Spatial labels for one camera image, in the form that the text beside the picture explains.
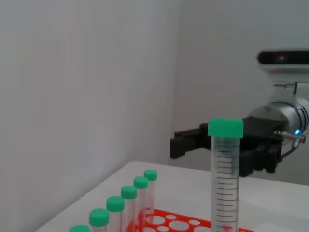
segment centrifuge tube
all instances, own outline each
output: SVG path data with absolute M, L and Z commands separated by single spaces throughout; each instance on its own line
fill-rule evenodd
M 134 186 L 137 188 L 136 225 L 143 226 L 145 225 L 146 191 L 148 188 L 147 178 L 142 176 L 135 177 Z
M 69 229 L 69 232 L 90 232 L 90 229 L 88 226 L 78 225 L 71 227 L 71 229 Z
M 108 232 L 123 232 L 123 210 L 125 200 L 122 197 L 109 197 L 106 201 L 106 209 L 110 212 L 110 222 Z
M 92 232 L 106 232 L 110 220 L 110 213 L 106 209 L 94 209 L 89 215 Z
M 158 178 L 158 172 L 156 170 L 146 170 L 144 171 L 144 177 L 148 179 L 146 213 L 153 214 L 155 202 L 155 183 Z
M 125 199 L 124 232 L 134 232 L 137 188 L 135 186 L 123 186 L 121 197 Z
M 238 232 L 239 142 L 243 121 L 211 119 L 211 231 Z

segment white wall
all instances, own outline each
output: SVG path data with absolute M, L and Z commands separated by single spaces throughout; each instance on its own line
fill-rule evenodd
M 0 231 L 34 231 L 130 160 L 167 163 L 179 9 L 0 3 Z
M 269 48 L 309 48 L 306 0 L 183 0 L 175 96 L 175 131 L 211 117 L 245 117 L 267 102 L 272 85 L 256 55 Z M 300 87 L 300 91 L 309 96 Z M 309 146 L 275 175 L 254 176 L 309 185 Z M 170 164 L 210 170 L 210 152 L 194 151 Z

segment green cap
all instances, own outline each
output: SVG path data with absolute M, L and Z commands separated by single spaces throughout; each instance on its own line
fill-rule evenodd
M 121 188 L 121 197 L 124 199 L 135 199 L 137 197 L 137 188 L 135 186 L 123 186 Z
M 122 197 L 109 197 L 106 202 L 106 208 L 110 212 L 121 212 L 125 208 L 125 200 Z
M 71 227 L 71 229 L 69 229 L 69 232 L 90 232 L 90 229 L 88 226 L 79 225 Z
M 106 226 L 110 221 L 110 213 L 106 209 L 94 209 L 89 214 L 89 224 L 94 227 Z
M 240 119 L 212 118 L 208 122 L 208 135 L 220 138 L 243 138 L 243 121 Z
M 146 170 L 144 171 L 144 177 L 149 181 L 155 181 L 158 178 L 158 172 L 156 170 Z
M 146 189 L 148 188 L 148 179 L 142 176 L 135 177 L 134 186 L 138 189 Z

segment cable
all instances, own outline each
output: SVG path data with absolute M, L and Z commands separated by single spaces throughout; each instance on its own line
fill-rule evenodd
M 291 148 L 288 152 L 284 153 L 281 158 L 285 158 L 296 150 L 296 147 Z

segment white table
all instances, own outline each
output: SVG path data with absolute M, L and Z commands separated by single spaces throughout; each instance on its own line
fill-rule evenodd
M 211 173 L 143 162 L 131 162 L 70 205 L 36 232 L 67 232 L 88 224 L 94 208 L 105 208 L 106 199 L 119 195 L 124 185 L 146 169 L 156 169 L 155 208 L 211 219 Z M 309 231 L 309 186 L 242 178 L 239 193 L 239 226 L 256 232 Z

